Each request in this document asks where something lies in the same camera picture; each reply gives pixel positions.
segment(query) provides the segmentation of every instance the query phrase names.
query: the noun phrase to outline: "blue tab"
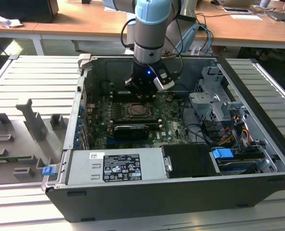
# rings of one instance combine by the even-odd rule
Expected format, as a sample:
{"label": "blue tab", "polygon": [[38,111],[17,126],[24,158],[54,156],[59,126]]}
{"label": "blue tab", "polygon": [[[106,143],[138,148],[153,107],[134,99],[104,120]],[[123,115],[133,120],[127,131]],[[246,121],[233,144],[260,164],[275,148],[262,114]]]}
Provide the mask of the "blue tab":
{"label": "blue tab", "polygon": [[213,151],[215,159],[218,158],[234,158],[233,153],[228,148],[217,148]]}
{"label": "blue tab", "polygon": [[55,175],[56,167],[48,166],[44,167],[42,171],[43,176],[53,176]]}

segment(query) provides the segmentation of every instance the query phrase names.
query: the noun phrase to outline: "blue cable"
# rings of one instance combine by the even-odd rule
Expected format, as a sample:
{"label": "blue cable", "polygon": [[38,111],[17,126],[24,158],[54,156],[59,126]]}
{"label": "blue cable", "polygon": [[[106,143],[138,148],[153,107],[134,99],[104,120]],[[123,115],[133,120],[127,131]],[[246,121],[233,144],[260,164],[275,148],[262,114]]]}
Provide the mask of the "blue cable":
{"label": "blue cable", "polygon": [[199,26],[200,27],[202,27],[207,33],[208,33],[208,36],[209,36],[209,47],[208,47],[208,49],[206,50],[206,52],[205,52],[205,54],[207,54],[208,53],[208,51],[209,51],[209,49],[211,48],[211,34],[210,34],[210,31],[207,29],[207,28],[205,28],[204,26],[202,26],[202,24],[199,24]]}

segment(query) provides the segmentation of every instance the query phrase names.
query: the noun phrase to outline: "paper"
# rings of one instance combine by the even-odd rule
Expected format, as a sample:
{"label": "paper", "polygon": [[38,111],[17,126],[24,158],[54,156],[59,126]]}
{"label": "paper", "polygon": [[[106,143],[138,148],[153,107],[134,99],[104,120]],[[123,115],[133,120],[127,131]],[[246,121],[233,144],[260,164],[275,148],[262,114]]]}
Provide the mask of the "paper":
{"label": "paper", "polygon": [[236,15],[231,15],[232,18],[234,19],[245,19],[245,20],[258,20],[258,21],[263,21],[260,17],[257,17],[256,15],[246,15],[246,14],[236,14]]}
{"label": "paper", "polygon": [[123,12],[123,11],[116,11],[115,9],[109,8],[107,6],[105,6],[104,11],[108,11],[108,12]]}
{"label": "paper", "polygon": [[0,16],[0,25],[6,28],[22,26],[23,24],[18,19],[7,19]]}

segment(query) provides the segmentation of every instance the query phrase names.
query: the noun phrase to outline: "white label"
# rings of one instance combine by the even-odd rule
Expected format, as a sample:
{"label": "white label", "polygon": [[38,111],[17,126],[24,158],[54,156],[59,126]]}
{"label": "white label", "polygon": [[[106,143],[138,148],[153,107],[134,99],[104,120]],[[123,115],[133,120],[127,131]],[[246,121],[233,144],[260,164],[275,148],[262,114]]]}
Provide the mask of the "white label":
{"label": "white label", "polygon": [[105,153],[90,153],[90,159],[104,159]]}

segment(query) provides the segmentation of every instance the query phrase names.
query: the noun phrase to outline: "computer case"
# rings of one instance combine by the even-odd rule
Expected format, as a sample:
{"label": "computer case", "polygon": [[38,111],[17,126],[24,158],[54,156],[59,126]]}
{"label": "computer case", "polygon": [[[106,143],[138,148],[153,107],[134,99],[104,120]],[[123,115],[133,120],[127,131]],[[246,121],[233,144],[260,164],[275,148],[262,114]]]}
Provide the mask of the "computer case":
{"label": "computer case", "polygon": [[52,23],[57,0],[0,0],[0,16],[22,22]]}

